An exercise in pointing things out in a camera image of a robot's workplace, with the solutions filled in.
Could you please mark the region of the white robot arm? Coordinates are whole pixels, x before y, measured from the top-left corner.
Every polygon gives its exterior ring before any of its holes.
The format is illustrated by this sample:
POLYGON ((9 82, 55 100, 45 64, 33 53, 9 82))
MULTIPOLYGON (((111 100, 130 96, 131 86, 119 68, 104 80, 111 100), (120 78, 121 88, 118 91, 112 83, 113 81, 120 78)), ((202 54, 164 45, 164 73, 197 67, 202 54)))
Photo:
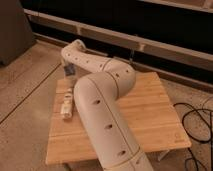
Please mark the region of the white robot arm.
POLYGON ((116 104, 135 85, 132 66, 88 54, 79 39, 65 46, 61 55, 87 71, 74 86, 74 101, 104 171, 154 171, 116 104))

